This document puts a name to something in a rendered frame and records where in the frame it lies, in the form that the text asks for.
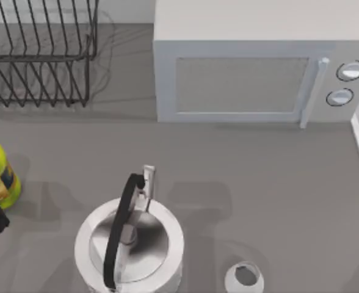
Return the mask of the microwave oven door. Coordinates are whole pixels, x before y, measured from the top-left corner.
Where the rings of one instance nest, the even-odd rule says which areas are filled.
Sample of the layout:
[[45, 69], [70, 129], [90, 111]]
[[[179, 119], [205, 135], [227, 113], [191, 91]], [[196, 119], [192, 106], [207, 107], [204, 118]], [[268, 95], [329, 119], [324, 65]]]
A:
[[161, 122], [297, 123], [317, 53], [297, 43], [156, 41]]

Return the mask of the pale microwave oven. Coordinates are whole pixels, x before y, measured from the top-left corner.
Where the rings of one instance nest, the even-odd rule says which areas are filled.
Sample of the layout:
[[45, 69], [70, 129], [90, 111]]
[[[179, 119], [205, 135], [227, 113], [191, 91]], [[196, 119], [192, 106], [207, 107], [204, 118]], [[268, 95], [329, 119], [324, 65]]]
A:
[[[297, 43], [317, 60], [330, 59], [309, 123], [350, 122], [359, 105], [359, 78], [336, 77], [343, 63], [359, 60], [359, 0], [156, 0], [156, 41]], [[331, 107], [326, 96], [351, 89], [349, 104]]]

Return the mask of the small white cup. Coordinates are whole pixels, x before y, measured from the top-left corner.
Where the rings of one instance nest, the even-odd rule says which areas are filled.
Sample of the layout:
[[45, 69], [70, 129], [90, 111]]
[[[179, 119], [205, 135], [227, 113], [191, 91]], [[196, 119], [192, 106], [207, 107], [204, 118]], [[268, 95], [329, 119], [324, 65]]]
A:
[[227, 293], [264, 293], [264, 277], [250, 261], [231, 266], [225, 274], [224, 285]]

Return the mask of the smaller microwave knob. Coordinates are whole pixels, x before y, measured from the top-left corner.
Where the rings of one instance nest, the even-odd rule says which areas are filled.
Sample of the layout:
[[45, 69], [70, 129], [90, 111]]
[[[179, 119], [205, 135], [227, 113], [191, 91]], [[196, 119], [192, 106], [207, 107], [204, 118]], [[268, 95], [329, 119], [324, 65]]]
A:
[[330, 92], [325, 100], [331, 107], [341, 107], [349, 104], [353, 98], [354, 92], [351, 89], [343, 88]]

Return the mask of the yellow-green bottle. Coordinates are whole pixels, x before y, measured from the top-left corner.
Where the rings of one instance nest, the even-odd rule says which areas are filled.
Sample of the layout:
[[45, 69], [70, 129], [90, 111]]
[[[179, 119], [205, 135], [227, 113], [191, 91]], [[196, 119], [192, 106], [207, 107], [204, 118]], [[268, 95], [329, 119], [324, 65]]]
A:
[[0, 207], [8, 209], [13, 206], [21, 194], [21, 182], [14, 172], [7, 154], [0, 145]]

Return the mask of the larger microwave knob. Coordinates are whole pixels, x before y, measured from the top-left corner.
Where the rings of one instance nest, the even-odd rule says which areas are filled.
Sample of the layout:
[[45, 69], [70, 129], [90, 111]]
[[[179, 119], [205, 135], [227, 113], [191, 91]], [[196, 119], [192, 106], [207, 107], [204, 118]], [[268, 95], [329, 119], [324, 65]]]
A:
[[336, 71], [336, 77], [343, 82], [350, 82], [358, 79], [359, 60], [341, 64]]

